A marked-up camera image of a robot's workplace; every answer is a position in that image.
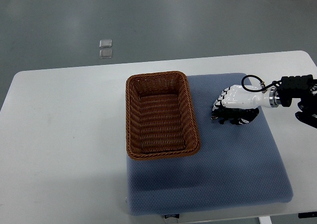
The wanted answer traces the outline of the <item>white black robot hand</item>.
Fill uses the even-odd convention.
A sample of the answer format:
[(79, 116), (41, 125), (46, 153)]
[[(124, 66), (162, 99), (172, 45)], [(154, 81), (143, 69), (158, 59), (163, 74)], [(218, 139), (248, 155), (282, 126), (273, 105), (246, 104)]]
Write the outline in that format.
[(232, 85), (224, 89), (213, 104), (212, 112), (220, 108), (256, 109), (271, 107), (269, 90), (260, 91), (259, 86)]

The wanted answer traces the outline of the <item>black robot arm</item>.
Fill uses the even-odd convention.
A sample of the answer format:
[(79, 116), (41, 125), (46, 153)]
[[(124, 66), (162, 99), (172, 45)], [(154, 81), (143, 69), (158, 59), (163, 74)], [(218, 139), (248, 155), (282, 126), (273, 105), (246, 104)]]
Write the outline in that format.
[(293, 99), (300, 99), (297, 103), (299, 111), (295, 113), (296, 119), (311, 127), (317, 127), (317, 80), (311, 74), (283, 76), (271, 85), (276, 87), (274, 102), (290, 107)]

